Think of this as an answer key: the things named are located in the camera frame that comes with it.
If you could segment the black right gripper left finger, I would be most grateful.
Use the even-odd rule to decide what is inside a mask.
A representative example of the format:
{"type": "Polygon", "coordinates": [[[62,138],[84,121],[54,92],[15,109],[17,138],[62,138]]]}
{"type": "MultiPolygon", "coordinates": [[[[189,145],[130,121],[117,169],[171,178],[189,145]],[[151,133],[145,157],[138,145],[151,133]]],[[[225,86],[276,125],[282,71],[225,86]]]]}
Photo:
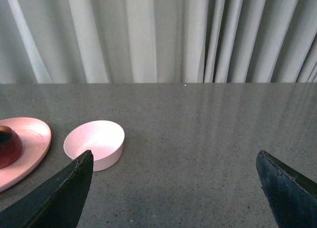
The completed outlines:
{"type": "Polygon", "coordinates": [[[2,228],[77,227],[92,180],[87,150],[68,166],[0,213],[2,228]]]}

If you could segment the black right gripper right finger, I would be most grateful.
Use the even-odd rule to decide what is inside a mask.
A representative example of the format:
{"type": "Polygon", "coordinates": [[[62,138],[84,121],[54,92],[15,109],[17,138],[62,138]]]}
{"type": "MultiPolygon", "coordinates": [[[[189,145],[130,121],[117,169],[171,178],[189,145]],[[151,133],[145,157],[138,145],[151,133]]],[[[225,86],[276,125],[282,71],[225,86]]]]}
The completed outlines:
{"type": "Polygon", "coordinates": [[[256,169],[262,190],[280,228],[317,226],[317,184],[261,150],[256,169]]]}

